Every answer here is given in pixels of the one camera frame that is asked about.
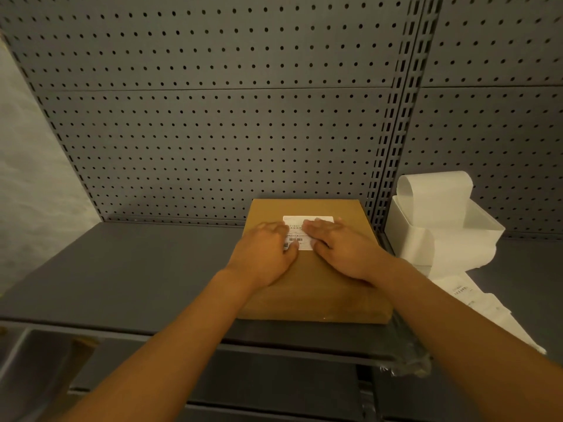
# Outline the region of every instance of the white wall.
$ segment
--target white wall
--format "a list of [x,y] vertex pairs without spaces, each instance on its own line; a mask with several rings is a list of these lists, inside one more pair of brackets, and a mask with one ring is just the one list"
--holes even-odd
[[0,294],[99,221],[0,42]]

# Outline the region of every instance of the person's left arm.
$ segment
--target person's left arm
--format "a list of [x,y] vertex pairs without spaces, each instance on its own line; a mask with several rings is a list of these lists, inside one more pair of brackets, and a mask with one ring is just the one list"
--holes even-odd
[[247,300],[277,280],[297,258],[297,241],[283,251],[287,232],[287,226],[276,222],[246,233],[225,269],[193,303],[62,420],[174,420]]

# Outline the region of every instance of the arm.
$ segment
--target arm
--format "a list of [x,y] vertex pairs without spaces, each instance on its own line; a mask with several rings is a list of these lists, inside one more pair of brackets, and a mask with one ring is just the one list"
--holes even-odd
[[62,420],[174,420],[246,301],[297,258],[297,242],[283,251],[287,232],[288,227],[277,222],[260,224],[245,234],[226,268],[193,303]]
[[342,222],[306,221],[314,250],[342,273],[370,282],[488,420],[558,420],[563,369],[482,317]]

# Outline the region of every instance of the white label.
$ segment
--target white label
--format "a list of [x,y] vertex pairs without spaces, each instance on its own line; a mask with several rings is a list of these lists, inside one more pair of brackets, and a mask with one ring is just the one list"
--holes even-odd
[[285,238],[283,248],[287,249],[292,241],[299,241],[299,250],[312,250],[311,237],[304,233],[301,227],[303,226],[304,220],[315,219],[334,222],[332,216],[284,216],[283,221],[287,226],[289,226],[289,232]]

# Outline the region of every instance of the brown box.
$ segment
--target brown box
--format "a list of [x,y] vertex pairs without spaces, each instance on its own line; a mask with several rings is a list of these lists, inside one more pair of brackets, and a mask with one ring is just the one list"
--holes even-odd
[[[260,200],[250,205],[244,232],[284,216],[332,216],[377,241],[358,200]],[[300,250],[281,278],[258,291],[240,319],[386,324],[393,308],[372,285],[349,278],[314,251]]]

